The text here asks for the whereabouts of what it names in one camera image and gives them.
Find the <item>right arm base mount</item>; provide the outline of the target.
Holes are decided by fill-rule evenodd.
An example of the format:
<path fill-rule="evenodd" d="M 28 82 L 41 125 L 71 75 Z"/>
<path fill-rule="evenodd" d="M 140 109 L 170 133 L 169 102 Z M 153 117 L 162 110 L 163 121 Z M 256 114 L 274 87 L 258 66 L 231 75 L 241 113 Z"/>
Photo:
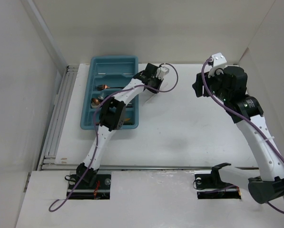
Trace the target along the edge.
<path fill-rule="evenodd" d="M 195 172 L 193 188 L 199 200 L 241 199 L 241 192 L 237 186 L 222 182 L 211 171 Z"/>

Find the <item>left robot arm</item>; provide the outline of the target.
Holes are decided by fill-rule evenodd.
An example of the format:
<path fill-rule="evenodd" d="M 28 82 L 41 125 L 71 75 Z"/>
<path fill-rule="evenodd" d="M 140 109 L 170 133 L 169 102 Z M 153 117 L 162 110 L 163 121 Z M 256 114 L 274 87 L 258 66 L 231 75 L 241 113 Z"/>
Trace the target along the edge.
<path fill-rule="evenodd" d="M 95 185 L 104 147 L 114 133 L 124 125 L 127 104 L 146 89 L 152 93 L 159 92 L 168 73 L 168 68 L 148 63 L 146 68 L 134 75 L 122 90 L 113 92 L 96 109 L 100 111 L 99 124 L 95 128 L 96 137 L 89 153 L 76 169 L 76 175 L 83 187 L 89 189 Z"/>

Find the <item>copper fork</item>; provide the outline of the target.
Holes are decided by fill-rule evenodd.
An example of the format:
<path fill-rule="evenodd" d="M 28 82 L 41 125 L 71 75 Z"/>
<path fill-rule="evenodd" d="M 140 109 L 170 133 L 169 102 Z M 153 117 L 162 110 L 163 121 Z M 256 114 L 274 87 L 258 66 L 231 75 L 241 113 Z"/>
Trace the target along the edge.
<path fill-rule="evenodd" d="M 102 85 L 97 85 L 95 88 L 98 91 L 102 91 L 102 90 L 105 90 L 105 89 L 123 89 L 124 87 L 121 87 L 121 86 L 113 86 L 113 87 L 111 87 L 111 86 L 102 84 Z"/>

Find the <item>copper spoon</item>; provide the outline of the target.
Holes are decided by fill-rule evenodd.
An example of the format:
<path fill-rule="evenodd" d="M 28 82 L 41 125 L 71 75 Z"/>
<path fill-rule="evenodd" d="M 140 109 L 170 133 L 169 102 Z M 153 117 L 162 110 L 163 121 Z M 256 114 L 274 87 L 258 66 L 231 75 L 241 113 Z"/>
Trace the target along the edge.
<path fill-rule="evenodd" d="M 98 108 L 100 104 L 101 104 L 101 101 L 98 100 L 97 98 L 91 99 L 91 104 L 90 104 L 91 108 Z"/>

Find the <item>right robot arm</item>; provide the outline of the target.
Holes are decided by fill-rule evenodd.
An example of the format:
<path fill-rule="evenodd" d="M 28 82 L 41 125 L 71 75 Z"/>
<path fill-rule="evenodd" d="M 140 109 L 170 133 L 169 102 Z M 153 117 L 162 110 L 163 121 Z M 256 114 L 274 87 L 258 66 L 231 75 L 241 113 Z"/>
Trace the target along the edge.
<path fill-rule="evenodd" d="M 195 175 L 198 190 L 240 187 L 259 204 L 284 196 L 284 158 L 266 126 L 258 100 L 247 94 L 247 73 L 238 66 L 218 68 L 213 76 L 198 73 L 193 83 L 197 97 L 212 97 L 231 117 L 245 137 L 258 165 L 259 174 L 250 174 L 225 162 L 209 173 Z"/>

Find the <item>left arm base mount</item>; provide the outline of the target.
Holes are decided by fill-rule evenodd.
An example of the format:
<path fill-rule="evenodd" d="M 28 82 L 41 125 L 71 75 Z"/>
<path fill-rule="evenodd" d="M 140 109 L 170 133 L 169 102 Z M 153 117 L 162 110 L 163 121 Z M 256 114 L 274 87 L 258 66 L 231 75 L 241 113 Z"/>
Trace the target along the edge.
<path fill-rule="evenodd" d="M 89 186 L 81 181 L 70 195 L 70 200 L 109 200 L 111 187 L 111 174 L 98 174 L 95 183 Z"/>

